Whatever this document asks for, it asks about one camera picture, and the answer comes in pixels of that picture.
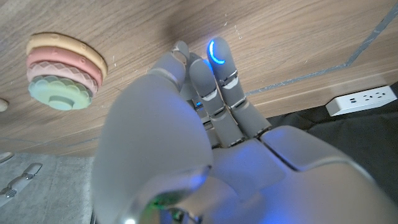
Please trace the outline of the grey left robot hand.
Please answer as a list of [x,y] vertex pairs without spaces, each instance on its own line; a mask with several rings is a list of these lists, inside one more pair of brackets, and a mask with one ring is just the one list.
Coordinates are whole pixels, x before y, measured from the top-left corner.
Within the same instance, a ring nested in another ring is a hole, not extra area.
[[100,223],[396,223],[397,206],[339,149],[273,128],[228,43],[179,41],[114,101],[91,175]]

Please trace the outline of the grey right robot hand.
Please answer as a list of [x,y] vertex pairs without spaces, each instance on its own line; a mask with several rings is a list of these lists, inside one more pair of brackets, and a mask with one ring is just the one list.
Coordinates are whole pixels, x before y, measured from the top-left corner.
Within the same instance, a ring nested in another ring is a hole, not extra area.
[[37,175],[39,170],[41,170],[42,166],[43,164],[40,162],[28,163],[22,159],[18,159],[13,152],[2,152],[1,168],[6,169],[3,174],[8,176],[17,174],[17,171],[20,171],[20,173],[10,180],[8,184],[1,186],[1,207],[5,206],[5,204],[10,202],[17,195],[20,195]]

